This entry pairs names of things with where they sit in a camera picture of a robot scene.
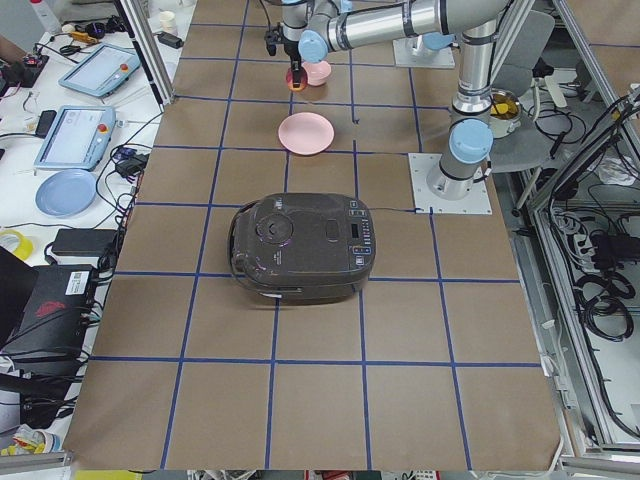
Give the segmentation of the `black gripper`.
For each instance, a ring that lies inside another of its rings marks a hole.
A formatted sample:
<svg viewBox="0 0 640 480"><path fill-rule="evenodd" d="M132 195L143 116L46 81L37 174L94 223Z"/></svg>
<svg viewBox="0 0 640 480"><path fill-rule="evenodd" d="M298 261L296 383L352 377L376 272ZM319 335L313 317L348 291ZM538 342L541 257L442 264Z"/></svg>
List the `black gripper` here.
<svg viewBox="0 0 640 480"><path fill-rule="evenodd" d="M298 47L301 32L301 28L290 27L284 22L279 22L276 26L268 27L264 34L265 47L269 56L274 57L277 47L283 46L285 54L291 61L293 86L300 86L302 83L302 58Z"/></svg>

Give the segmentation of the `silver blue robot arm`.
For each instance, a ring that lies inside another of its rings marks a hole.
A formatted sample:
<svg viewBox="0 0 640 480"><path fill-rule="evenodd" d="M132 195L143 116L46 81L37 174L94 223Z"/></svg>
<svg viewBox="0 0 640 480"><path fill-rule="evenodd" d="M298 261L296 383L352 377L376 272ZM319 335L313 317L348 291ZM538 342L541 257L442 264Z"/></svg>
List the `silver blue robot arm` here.
<svg viewBox="0 0 640 480"><path fill-rule="evenodd" d="M429 52L439 52L448 48L455 40L454 34L431 32L419 35L412 46L414 56L427 55Z"/></svg>
<svg viewBox="0 0 640 480"><path fill-rule="evenodd" d="M349 1L279 1L282 19L264 34L269 55L282 48L290 61L292 89L307 82L304 63L319 63L338 51L426 34L461 42L458 86L448 144L427 175L431 192L461 200L471 190L480 164L489 156L493 134L491 76L499 21L506 1L401 1L355 10Z"/></svg>

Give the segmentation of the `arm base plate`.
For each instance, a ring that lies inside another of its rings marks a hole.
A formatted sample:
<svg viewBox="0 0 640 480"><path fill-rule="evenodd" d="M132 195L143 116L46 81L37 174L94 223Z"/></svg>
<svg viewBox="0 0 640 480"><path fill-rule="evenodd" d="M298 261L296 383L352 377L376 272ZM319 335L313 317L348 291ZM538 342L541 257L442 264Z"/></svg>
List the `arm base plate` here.
<svg viewBox="0 0 640 480"><path fill-rule="evenodd" d="M405 68L453 69L455 60L451 45L431 49L423 37L393 41L395 65Z"/></svg>
<svg viewBox="0 0 640 480"><path fill-rule="evenodd" d="M409 153L414 210L423 214L491 215L480 166L467 180L452 180L440 169L441 154Z"/></svg>

